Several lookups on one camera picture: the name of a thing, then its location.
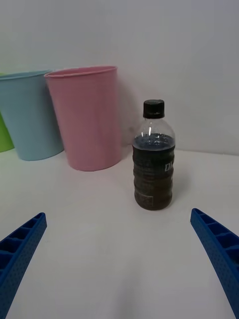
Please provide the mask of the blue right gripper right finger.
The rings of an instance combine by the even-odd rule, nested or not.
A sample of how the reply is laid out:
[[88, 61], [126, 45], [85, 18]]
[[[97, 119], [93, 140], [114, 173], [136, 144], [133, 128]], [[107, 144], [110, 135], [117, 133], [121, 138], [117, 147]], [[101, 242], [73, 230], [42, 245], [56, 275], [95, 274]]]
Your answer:
[[190, 223], [239, 318], [239, 237], [197, 208], [191, 211]]

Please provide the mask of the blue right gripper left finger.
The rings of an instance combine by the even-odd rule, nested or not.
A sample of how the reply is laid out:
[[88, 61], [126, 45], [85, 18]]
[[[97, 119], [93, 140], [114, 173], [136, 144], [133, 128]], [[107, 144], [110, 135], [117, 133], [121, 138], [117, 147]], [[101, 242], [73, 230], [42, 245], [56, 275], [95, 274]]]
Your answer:
[[10, 309], [33, 254], [47, 228], [40, 212], [0, 242], [0, 318]]

